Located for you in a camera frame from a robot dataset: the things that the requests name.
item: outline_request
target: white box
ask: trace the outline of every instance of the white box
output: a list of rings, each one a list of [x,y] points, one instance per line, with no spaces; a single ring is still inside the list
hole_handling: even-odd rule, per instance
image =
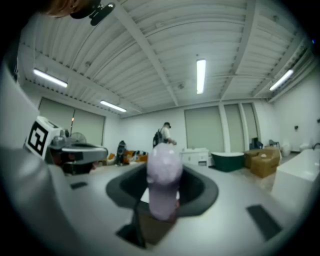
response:
[[[38,116],[33,123],[30,134],[25,142],[26,147],[43,160],[46,157],[48,146],[55,136],[59,136],[61,127],[43,116]]]

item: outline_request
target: window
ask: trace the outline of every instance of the window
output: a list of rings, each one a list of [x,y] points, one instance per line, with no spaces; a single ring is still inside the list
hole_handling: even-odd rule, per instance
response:
[[[243,152],[245,150],[244,130],[238,104],[224,105],[224,109],[229,127],[230,150]]]
[[[217,106],[188,109],[184,112],[187,147],[224,152],[224,139]]]
[[[39,111],[40,116],[47,118],[55,125],[67,129],[70,132],[72,117],[75,111],[73,107],[42,98]]]
[[[251,139],[258,137],[254,109],[251,103],[245,103],[245,104],[242,104],[242,106],[244,109],[246,125],[248,127],[249,140],[251,142]]]
[[[102,145],[104,123],[104,116],[76,109],[74,112],[72,133],[83,134],[87,143]]]

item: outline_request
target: fan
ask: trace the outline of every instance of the fan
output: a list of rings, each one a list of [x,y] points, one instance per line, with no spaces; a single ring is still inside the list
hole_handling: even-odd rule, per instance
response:
[[[87,143],[86,137],[80,132],[73,132],[70,138],[73,143]]]

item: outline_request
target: ceiling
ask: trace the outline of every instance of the ceiling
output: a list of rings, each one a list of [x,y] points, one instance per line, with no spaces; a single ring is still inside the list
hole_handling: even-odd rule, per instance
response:
[[[272,0],[122,0],[99,25],[35,15],[21,32],[26,86],[52,100],[123,116],[196,103],[271,98],[307,51],[298,22]],[[206,59],[197,94],[197,59]],[[42,70],[67,88],[33,74]]]

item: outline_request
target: green bathtub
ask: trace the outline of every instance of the green bathtub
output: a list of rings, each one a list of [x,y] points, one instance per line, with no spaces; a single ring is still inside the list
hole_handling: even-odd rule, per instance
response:
[[[211,155],[214,161],[215,169],[219,171],[228,173],[244,167],[244,153],[212,152]]]

